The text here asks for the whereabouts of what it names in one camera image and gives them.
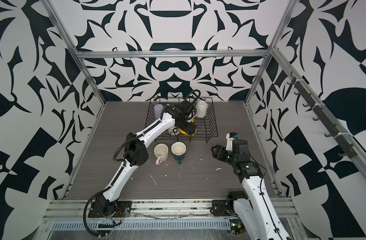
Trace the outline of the yellow mug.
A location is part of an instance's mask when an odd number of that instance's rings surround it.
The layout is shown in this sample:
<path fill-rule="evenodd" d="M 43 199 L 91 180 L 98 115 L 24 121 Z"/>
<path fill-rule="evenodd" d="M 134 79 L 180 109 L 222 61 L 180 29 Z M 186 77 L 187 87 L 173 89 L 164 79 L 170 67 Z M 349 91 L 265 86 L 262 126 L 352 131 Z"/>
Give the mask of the yellow mug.
<path fill-rule="evenodd" d="M 184 123 L 182 127 L 180 127 L 180 131 L 188 136 L 193 136 L 197 132 L 197 125 L 195 125 L 194 120 L 191 120 Z"/>

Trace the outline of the white faceted mug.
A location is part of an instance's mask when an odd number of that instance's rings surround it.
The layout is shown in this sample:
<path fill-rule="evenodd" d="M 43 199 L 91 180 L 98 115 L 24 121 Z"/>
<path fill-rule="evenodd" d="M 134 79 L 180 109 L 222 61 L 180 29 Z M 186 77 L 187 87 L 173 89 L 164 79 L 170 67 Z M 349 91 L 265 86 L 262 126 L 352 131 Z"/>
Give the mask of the white faceted mug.
<path fill-rule="evenodd" d="M 207 115 L 208 103 L 203 100 L 198 101 L 196 109 L 197 109 L 196 117 L 204 118 Z"/>

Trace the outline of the lilac plastic cup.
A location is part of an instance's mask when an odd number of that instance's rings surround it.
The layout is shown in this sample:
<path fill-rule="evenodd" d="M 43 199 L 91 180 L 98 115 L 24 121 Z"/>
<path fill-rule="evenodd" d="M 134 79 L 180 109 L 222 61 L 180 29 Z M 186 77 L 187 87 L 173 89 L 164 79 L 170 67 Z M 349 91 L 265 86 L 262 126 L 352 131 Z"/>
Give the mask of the lilac plastic cup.
<path fill-rule="evenodd" d="M 162 105 L 162 104 L 157 104 L 157 105 L 154 106 L 155 119 L 159 119 L 161 117 L 163 109 L 164 109 L 164 105 Z"/>

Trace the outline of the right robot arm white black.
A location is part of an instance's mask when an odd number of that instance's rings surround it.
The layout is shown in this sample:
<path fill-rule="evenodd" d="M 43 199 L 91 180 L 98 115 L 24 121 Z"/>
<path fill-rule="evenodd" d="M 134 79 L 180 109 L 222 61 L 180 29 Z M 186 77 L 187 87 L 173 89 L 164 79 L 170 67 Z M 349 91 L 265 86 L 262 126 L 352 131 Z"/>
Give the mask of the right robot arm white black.
<path fill-rule="evenodd" d="M 260 165 L 251 159 L 248 142 L 233 140 L 230 149 L 215 145 L 215 159 L 233 167 L 243 192 L 229 193 L 229 211 L 239 217 L 251 240 L 290 240 L 272 204 Z"/>

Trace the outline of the white mug red inside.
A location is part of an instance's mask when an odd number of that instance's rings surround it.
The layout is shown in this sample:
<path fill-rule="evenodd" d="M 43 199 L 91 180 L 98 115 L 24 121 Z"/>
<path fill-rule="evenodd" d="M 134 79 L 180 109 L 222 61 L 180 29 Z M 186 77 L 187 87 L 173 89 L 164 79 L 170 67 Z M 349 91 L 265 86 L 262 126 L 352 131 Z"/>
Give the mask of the white mug red inside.
<path fill-rule="evenodd" d="M 168 132 L 168 134 L 170 135 L 170 136 L 177 136 L 177 135 L 179 135 L 180 134 L 180 129 L 179 128 L 176 128 L 176 127 L 172 127 L 172 128 L 169 128 L 168 130 L 167 130 L 167 132 Z"/>

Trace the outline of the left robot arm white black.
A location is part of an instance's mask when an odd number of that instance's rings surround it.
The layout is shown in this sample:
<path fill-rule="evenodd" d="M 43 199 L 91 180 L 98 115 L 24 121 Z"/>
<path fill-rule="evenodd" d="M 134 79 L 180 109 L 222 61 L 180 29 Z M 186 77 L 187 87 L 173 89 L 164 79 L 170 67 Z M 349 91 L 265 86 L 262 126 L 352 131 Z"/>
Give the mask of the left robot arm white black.
<path fill-rule="evenodd" d="M 113 161 L 120 162 L 118 170 L 107 187 L 90 197 L 84 207 L 83 224 L 90 235 L 101 238 L 104 233 L 94 232 L 87 225 L 86 217 L 89 206 L 104 218 L 109 219 L 112 227 L 121 225 L 121 221 L 116 222 L 112 218 L 115 215 L 114 205 L 133 172 L 147 162 L 149 158 L 147 148 L 154 140 L 170 128 L 181 129 L 190 136 L 196 133 L 197 126 L 192 119 L 197 112 L 194 103 L 200 96 L 200 90 L 192 90 L 182 102 L 176 105 L 164 105 L 160 117 L 148 127 L 135 134 L 127 135 L 126 141 L 113 155 Z"/>

